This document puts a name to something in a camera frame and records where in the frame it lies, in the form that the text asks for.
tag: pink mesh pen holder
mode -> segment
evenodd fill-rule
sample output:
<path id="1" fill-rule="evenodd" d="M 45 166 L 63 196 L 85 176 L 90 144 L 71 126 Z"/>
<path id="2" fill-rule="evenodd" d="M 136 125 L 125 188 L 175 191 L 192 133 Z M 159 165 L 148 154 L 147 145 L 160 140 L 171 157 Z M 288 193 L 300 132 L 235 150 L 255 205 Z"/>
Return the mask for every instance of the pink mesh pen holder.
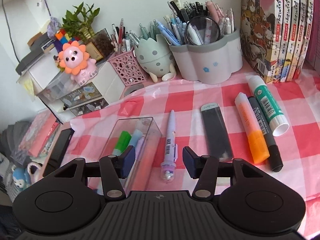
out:
<path id="1" fill-rule="evenodd" d="M 148 77 L 133 55 L 133 49 L 108 59 L 126 87 L 145 82 Z"/>

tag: pink checkered tablecloth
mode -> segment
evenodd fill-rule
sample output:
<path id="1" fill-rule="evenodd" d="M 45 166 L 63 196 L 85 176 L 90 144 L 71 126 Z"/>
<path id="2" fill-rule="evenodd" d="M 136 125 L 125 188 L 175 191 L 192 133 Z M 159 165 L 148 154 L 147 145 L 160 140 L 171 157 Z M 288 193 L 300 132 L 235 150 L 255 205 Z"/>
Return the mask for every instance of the pink checkered tablecloth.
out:
<path id="1" fill-rule="evenodd" d="M 235 107 L 239 92 L 251 95 L 248 78 L 252 69 L 244 67 L 219 85 L 173 80 L 161 82 L 132 93 L 105 109 L 83 115 L 70 121 L 75 133 L 63 164 L 76 157 L 87 162 L 98 161 L 103 147 L 116 121 L 131 117 L 154 117 L 163 138 L 156 153 L 146 190 L 189 190 L 192 180 L 182 161 L 182 148 L 190 146 L 198 155 L 207 154 L 204 129 L 200 114 L 202 105 L 217 102 L 220 105 L 228 130 L 234 157 L 252 163 L 247 136 Z M 320 233 L 320 77 L 303 69 L 299 80 L 268 85 L 290 122 L 290 129 L 276 137 L 284 163 L 279 173 L 269 171 L 265 164 L 260 169 L 297 191 L 306 201 L 307 212 L 299 232 L 306 238 Z M 176 112 L 176 143 L 179 158 L 175 180 L 165 184 L 159 178 L 163 160 L 165 135 L 169 112 Z M 91 179 L 89 187 L 98 188 L 99 182 Z M 227 186 L 217 186 L 219 194 Z"/>

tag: pink lion figure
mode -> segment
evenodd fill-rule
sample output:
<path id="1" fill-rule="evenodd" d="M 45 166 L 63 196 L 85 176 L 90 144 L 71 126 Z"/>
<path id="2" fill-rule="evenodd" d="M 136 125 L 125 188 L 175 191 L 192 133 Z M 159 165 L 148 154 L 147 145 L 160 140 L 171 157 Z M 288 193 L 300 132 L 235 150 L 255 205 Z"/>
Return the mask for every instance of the pink lion figure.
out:
<path id="1" fill-rule="evenodd" d="M 79 45 L 77 41 L 73 41 L 71 44 L 63 44 L 62 49 L 63 51 L 59 53 L 60 66 L 67 74 L 71 73 L 71 80 L 75 80 L 79 86 L 97 75 L 98 68 L 95 65 L 97 61 L 89 58 L 85 45 Z"/>

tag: smartphone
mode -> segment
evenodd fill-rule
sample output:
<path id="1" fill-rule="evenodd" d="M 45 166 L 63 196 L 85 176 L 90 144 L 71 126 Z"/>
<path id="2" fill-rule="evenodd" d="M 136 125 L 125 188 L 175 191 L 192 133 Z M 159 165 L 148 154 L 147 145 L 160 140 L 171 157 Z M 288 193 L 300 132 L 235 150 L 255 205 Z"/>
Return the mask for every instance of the smartphone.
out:
<path id="1" fill-rule="evenodd" d="M 50 158 L 48 160 L 47 166 L 44 169 L 43 176 L 47 176 L 54 172 L 62 163 L 63 157 L 66 154 L 67 148 L 69 146 L 71 137 L 75 131 L 70 129 L 62 130 L 57 142 L 55 143 Z"/>
<path id="2" fill-rule="evenodd" d="M 209 155 L 216 157 L 221 162 L 231 161 L 233 152 L 219 105 L 210 103 L 202 106 L 201 115 Z"/>

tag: blue plush toy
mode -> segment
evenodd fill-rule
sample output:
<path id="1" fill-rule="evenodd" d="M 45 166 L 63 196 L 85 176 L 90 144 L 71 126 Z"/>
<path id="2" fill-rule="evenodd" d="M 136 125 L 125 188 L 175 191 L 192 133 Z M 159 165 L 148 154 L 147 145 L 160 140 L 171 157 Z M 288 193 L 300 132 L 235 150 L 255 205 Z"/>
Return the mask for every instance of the blue plush toy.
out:
<path id="1" fill-rule="evenodd" d="M 19 191 L 23 191 L 31 185 L 31 178 L 27 169 L 15 168 L 12 178 Z"/>

